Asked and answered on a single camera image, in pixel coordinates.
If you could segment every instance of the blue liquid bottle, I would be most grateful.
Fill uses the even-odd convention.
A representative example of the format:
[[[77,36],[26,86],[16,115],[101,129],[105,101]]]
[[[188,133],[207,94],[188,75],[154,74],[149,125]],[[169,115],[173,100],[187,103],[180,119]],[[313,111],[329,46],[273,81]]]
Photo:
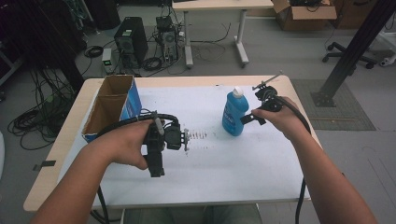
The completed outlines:
[[[238,136],[244,130],[240,118],[248,111],[248,101],[240,87],[235,87],[227,94],[227,103],[224,106],[222,126],[233,136]]]

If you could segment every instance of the floor mat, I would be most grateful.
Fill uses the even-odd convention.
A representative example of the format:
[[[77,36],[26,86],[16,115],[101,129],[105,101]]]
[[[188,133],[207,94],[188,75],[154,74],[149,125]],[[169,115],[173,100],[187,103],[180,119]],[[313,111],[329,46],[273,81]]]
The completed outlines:
[[[375,126],[364,113],[352,92],[343,83],[332,98],[336,107],[315,106],[311,92],[318,92],[323,79],[292,79],[312,127],[331,131],[375,131]]]

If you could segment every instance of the forearm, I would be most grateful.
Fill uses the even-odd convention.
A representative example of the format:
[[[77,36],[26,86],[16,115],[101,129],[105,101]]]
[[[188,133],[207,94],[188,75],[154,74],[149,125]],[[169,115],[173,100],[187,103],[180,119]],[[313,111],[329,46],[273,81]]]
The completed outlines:
[[[64,178],[37,211],[32,223],[86,223],[109,159],[85,146]]]
[[[376,223],[371,210],[307,132],[290,141],[321,223]]]

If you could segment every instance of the bottle cap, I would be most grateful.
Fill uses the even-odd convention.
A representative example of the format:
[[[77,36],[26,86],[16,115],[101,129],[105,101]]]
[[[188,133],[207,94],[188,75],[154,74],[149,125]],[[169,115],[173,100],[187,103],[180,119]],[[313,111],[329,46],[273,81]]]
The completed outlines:
[[[244,91],[240,87],[235,86],[233,89],[233,97],[241,98],[242,96],[244,96]]]

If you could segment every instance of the cardboard box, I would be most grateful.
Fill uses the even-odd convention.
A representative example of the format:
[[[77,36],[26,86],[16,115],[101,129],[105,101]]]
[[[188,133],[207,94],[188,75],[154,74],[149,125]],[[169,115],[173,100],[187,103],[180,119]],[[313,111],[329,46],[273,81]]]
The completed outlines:
[[[337,19],[330,23],[337,29],[359,29],[376,0],[333,0]]]
[[[140,115],[142,105],[133,76],[105,77],[93,101],[82,137],[91,142],[106,126]]]
[[[335,7],[323,0],[317,7],[292,7],[288,0],[273,0],[276,21],[285,31],[321,30],[327,20],[335,20]]]

